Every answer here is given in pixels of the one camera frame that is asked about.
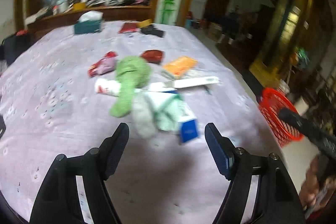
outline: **red bucket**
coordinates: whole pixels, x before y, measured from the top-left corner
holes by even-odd
[[[283,107],[297,113],[295,107],[282,93],[270,88],[263,90],[259,110],[264,115],[281,147],[291,141],[301,141],[303,138],[300,132],[278,118],[278,112]]]

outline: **white and red package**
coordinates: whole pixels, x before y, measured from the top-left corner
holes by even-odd
[[[94,63],[87,71],[90,77],[103,75],[107,72],[114,71],[117,64],[116,52],[108,52],[97,63]]]

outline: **red package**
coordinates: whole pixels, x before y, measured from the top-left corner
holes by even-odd
[[[118,33],[124,33],[124,32],[136,32],[138,30],[137,23],[136,22],[126,22],[121,27],[120,31]]]
[[[163,57],[163,51],[160,50],[148,50],[141,54],[141,57],[149,63],[160,64]]]
[[[87,71],[89,76],[94,77],[115,70],[117,64],[116,56],[118,56],[116,52],[108,52],[105,54],[102,59],[89,68]]]

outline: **tablecloth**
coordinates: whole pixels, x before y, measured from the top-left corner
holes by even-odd
[[[34,200],[55,156],[84,154],[113,134],[119,123],[130,127],[130,140],[106,187],[121,221],[137,223],[212,223],[229,182],[221,176],[204,138],[213,122],[234,145],[256,155],[280,154],[280,148],[257,106],[233,72],[186,29],[159,25],[163,38],[142,33],[118,34],[123,22],[105,22],[100,33],[74,35],[73,26],[58,28],[23,53],[0,78],[0,113],[7,130],[0,140],[0,189],[9,205],[29,220]],[[219,84],[181,90],[198,118],[200,137],[179,144],[178,136],[158,132],[141,139],[132,115],[115,118],[116,98],[96,94],[88,68],[106,52],[121,59],[145,50],[165,52],[163,64],[187,55],[197,70],[218,76]],[[165,80],[159,65],[151,82]],[[114,79],[114,72],[104,75]],[[253,178],[243,220],[251,215],[257,185]],[[83,216],[92,223],[78,178]]]

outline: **green tissue box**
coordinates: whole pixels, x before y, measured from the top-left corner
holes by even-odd
[[[75,34],[101,32],[102,20],[88,20],[74,25]]]

